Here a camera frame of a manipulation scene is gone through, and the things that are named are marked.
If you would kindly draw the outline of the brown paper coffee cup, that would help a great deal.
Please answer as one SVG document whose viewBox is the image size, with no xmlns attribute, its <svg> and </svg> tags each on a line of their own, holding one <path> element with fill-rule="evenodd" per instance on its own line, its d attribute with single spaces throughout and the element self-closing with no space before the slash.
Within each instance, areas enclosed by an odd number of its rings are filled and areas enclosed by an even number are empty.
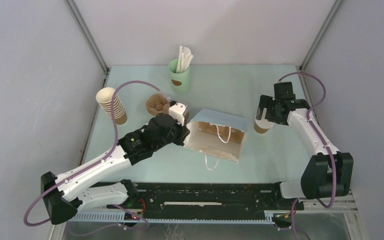
<svg viewBox="0 0 384 240">
<path fill-rule="evenodd" d="M 259 134 L 266 133 L 270 128 L 275 125 L 274 122 L 270 122 L 266 119 L 264 120 L 254 120 L 254 129 Z"/>
</svg>

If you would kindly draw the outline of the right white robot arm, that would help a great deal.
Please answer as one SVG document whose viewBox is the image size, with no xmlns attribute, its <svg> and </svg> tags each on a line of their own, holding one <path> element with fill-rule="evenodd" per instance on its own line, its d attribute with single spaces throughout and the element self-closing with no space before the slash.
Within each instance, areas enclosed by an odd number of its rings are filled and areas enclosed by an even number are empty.
<svg viewBox="0 0 384 240">
<path fill-rule="evenodd" d="M 273 85 L 274 95 L 261 95 L 254 119 L 256 132 L 266 133 L 274 125 L 295 130 L 310 159 L 299 180 L 280 183 L 271 194 L 271 204 L 284 209 L 294 198 L 322 199 L 348 195 L 354 159 L 341 152 L 323 133 L 305 99 L 297 99 L 291 82 Z"/>
</svg>

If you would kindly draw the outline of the light blue paper bag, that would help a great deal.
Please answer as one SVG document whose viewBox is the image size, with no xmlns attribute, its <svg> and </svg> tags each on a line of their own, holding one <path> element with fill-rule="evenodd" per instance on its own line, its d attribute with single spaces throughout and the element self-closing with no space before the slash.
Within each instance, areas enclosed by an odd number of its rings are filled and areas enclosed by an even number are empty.
<svg viewBox="0 0 384 240">
<path fill-rule="evenodd" d="M 221 140 L 210 139 L 203 136 L 198 127 L 198 122 L 207 122 L 220 126 L 229 126 L 245 132 L 247 139 L 248 125 L 243 117 L 236 115 L 206 109 L 200 110 L 187 124 L 190 134 L 184 141 L 184 147 L 199 153 L 204 154 L 205 162 L 208 161 L 208 156 L 213 156 L 220 160 L 229 160 L 238 163 L 245 143 L 222 142 Z"/>
</svg>

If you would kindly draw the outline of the white plastic cup lid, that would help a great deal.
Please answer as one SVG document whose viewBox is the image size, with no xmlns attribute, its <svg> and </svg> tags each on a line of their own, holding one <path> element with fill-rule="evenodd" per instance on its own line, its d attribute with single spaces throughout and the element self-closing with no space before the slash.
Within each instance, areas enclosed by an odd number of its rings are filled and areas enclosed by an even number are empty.
<svg viewBox="0 0 384 240">
<path fill-rule="evenodd" d="M 260 111 L 256 114 L 254 120 L 254 129 L 258 131 L 268 131 L 272 128 L 275 123 L 266 119 L 267 110 L 264 108 L 263 111 Z"/>
</svg>

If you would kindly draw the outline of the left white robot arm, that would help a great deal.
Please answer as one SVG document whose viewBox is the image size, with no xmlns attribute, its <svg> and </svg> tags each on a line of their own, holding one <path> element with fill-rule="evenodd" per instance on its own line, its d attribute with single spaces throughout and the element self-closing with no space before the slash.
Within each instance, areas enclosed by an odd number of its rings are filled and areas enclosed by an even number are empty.
<svg viewBox="0 0 384 240">
<path fill-rule="evenodd" d="M 183 146 L 188 134 L 183 115 L 175 118 L 173 113 L 160 113 L 142 128 L 120 138 L 113 148 L 89 165 L 60 175 L 50 171 L 44 173 L 40 178 L 41 192 L 50 222 L 53 225 L 64 223 L 78 212 L 77 194 L 81 190 L 115 171 L 150 158 L 168 144 Z"/>
</svg>

